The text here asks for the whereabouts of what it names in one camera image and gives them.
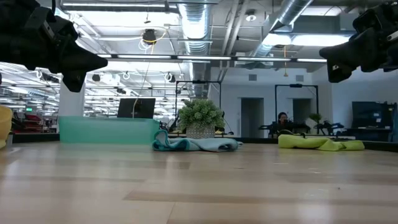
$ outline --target potted plant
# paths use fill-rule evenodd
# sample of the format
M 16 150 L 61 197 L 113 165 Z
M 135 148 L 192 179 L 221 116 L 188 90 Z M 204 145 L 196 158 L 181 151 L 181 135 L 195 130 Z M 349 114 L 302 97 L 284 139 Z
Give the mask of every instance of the potted plant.
M 185 100 L 185 106 L 178 111 L 179 127 L 187 129 L 187 137 L 193 139 L 213 138 L 215 126 L 224 127 L 223 111 L 210 100 Z
M 316 113 L 310 114 L 310 119 L 319 124 L 319 122 L 322 120 L 322 115 Z

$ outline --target woman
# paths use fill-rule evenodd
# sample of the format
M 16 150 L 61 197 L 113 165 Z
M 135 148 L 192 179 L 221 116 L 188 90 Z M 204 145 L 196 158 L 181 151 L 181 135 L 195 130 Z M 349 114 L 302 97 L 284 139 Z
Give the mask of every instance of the woman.
M 278 114 L 278 123 L 285 124 L 285 121 L 287 121 L 287 114 L 285 112 L 280 112 Z
M 280 112 L 278 114 L 278 131 L 281 132 L 283 130 L 288 130 L 290 132 L 293 131 L 292 123 L 287 119 L 287 114 L 285 112 Z

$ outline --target green cloth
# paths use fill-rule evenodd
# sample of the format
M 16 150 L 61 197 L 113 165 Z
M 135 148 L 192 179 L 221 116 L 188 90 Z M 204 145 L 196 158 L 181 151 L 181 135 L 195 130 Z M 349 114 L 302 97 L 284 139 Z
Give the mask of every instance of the green cloth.
M 318 149 L 322 151 L 340 151 L 340 150 L 363 150 L 365 146 L 362 141 L 341 141 L 335 142 L 330 138 L 310 138 L 305 139 L 301 136 L 281 134 L 278 137 L 278 145 L 281 148 L 301 148 Z
M 155 151 L 231 152 L 237 150 L 239 145 L 241 145 L 241 142 L 229 138 L 169 139 L 167 131 L 159 130 L 155 134 L 155 141 L 152 143 L 152 148 Z

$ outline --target computer monitor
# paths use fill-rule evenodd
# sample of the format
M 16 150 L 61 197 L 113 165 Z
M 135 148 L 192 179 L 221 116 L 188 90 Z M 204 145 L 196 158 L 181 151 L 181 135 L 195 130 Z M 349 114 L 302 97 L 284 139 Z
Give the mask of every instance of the computer monitor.
M 132 118 L 132 108 L 135 101 L 135 98 L 120 99 L 118 118 Z M 134 109 L 134 117 L 153 119 L 155 102 L 155 98 L 139 98 Z
M 352 128 L 378 127 L 382 119 L 382 106 L 376 102 L 352 102 Z

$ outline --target chair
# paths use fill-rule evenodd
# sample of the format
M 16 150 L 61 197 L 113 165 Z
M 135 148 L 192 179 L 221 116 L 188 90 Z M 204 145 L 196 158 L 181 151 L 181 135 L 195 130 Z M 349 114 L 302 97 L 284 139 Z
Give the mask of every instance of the chair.
M 0 148 L 6 146 L 6 139 L 11 130 L 12 110 L 0 106 Z

